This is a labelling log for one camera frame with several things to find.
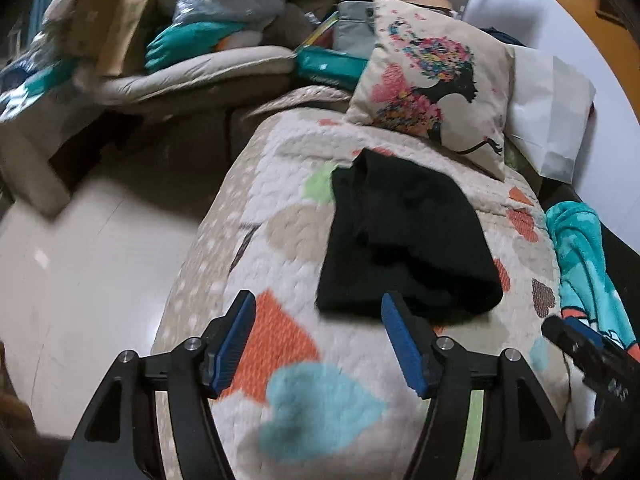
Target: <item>heart-patterned quilt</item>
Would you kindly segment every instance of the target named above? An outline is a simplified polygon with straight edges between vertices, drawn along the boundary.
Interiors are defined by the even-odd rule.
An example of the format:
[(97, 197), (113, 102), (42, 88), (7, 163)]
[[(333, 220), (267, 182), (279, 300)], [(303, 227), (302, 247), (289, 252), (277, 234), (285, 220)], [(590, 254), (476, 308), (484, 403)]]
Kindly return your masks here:
[[(334, 214), (330, 175), (364, 148), (449, 174), (481, 222), (504, 297), (489, 313), (438, 327), (467, 349), (519, 349), (558, 413), (568, 399), (561, 353), (540, 335), (558, 312), (559, 271), (544, 213), (526, 181), (499, 182), (420, 139), (297, 108), (265, 120), (226, 176), (178, 275), (154, 352), (222, 315), (242, 288), (257, 317), (231, 387), (211, 403), (239, 480), (401, 479), (426, 415), (382, 324), (325, 319), (314, 300)], [(474, 396), (468, 432), (478, 431)], [(166, 398), (158, 404), (168, 480), (180, 478)], [(465, 449), (459, 478), (471, 478)]]

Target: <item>gray bag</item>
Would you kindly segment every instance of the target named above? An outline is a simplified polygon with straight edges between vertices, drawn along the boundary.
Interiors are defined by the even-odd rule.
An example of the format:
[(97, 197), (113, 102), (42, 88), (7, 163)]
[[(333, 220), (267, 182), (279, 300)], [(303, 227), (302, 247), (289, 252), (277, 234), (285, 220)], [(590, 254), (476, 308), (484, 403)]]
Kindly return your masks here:
[(376, 17), (370, 0), (343, 0), (338, 4), (334, 50), (369, 59), (376, 46)]

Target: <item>cat print pillow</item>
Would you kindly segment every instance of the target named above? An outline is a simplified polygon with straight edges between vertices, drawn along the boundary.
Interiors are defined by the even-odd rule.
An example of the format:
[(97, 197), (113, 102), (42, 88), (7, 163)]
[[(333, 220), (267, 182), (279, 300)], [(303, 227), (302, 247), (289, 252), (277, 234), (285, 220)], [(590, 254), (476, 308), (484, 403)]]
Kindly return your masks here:
[(469, 25), (401, 0), (374, 0), (376, 48), (347, 120), (430, 142), (504, 179), (513, 56)]

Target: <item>folded black cloth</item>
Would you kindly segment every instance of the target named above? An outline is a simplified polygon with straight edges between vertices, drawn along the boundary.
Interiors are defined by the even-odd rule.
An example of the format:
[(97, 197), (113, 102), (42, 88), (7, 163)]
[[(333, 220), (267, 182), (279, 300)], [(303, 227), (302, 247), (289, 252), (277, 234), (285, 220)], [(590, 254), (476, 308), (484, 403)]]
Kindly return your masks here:
[(389, 290), (414, 314), (437, 321), (500, 302), (500, 276), (478, 216), (451, 177), (362, 150), (350, 168), (334, 170), (332, 187), (320, 312), (379, 317)]

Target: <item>blue curtain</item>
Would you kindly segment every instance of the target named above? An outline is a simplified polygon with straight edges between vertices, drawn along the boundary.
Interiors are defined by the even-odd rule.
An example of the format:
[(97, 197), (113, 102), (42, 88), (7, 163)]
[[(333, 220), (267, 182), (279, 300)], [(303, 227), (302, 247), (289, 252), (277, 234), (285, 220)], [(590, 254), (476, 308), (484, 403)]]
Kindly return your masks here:
[(29, 28), (27, 31), (27, 41), (24, 44), (25, 46), (31, 44), (33, 37), (40, 32), (44, 11), (47, 10), (51, 1), (52, 0), (33, 0), (31, 12), (29, 13)]

